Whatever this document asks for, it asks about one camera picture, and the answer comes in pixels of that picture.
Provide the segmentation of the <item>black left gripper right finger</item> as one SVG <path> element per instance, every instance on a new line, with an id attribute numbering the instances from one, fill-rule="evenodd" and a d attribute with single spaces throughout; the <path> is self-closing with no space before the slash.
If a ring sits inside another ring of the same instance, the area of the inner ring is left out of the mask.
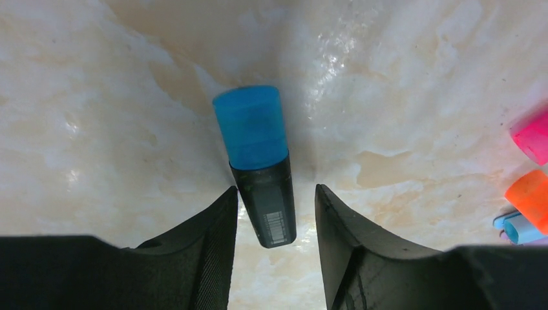
<path id="1" fill-rule="evenodd" d="M 328 309 L 546 309 L 547 248 L 437 251 L 382 228 L 315 188 Z"/>

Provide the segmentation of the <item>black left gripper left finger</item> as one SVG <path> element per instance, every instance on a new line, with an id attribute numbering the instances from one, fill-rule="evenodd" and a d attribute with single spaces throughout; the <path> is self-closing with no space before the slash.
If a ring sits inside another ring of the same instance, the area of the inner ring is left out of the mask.
<path id="1" fill-rule="evenodd" d="M 2 309 L 226 309 L 238 195 L 136 248 L 94 236 L 1 238 Z"/>

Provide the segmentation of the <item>black blue marker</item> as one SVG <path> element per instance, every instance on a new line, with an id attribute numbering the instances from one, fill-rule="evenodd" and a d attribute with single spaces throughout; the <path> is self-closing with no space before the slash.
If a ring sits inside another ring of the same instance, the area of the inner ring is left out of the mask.
<path id="1" fill-rule="evenodd" d="M 297 237 L 290 153 L 278 88 L 256 85 L 213 99 L 228 161 L 261 246 Z"/>

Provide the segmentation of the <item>light blue highlighter cap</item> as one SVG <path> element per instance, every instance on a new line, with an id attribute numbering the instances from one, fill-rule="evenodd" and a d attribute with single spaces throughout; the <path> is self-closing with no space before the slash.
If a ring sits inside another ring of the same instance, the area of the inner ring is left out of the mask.
<path id="1" fill-rule="evenodd" d="M 492 224 L 495 229 L 502 231 L 502 238 L 514 245 L 547 244 L 547 235 L 540 232 L 519 211 L 499 216 Z"/>

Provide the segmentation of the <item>orange highlighter cap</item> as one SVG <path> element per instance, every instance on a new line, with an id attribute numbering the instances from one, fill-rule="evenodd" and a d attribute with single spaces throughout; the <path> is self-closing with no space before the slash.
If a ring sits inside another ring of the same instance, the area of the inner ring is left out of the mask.
<path id="1" fill-rule="evenodd" d="M 516 180 L 505 198 L 542 234 L 547 234 L 547 175 L 534 170 Z"/>

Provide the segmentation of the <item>pink highlighter cap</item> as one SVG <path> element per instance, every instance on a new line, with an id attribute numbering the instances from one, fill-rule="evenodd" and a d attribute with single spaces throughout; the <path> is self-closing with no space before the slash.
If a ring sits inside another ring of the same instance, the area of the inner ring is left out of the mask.
<path id="1" fill-rule="evenodd" d="M 514 144 L 535 164 L 547 164 L 547 108 L 525 116 L 510 129 Z"/>

